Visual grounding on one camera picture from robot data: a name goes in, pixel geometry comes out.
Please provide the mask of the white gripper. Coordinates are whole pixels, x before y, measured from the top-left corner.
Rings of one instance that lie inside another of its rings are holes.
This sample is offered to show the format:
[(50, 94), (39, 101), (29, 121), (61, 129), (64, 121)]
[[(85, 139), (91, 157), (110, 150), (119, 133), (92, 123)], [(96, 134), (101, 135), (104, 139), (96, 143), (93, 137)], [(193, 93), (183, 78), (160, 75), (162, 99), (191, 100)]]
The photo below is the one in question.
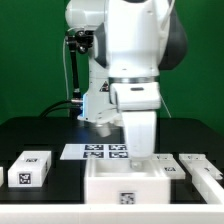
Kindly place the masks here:
[(123, 112), (125, 144), (132, 168), (142, 168), (143, 159), (155, 149), (157, 116), (155, 111)]

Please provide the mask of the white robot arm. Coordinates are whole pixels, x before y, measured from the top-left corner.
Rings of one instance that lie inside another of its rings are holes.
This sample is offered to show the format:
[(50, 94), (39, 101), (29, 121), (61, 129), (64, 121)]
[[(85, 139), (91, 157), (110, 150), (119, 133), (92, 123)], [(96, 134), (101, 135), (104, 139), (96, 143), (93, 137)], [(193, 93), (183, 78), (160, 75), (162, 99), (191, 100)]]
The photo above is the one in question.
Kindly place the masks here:
[(76, 49), (88, 55), (89, 88), (78, 118), (101, 136), (121, 126), (130, 166), (142, 168), (155, 150), (157, 77), (186, 54), (175, 0), (70, 0), (65, 18)]

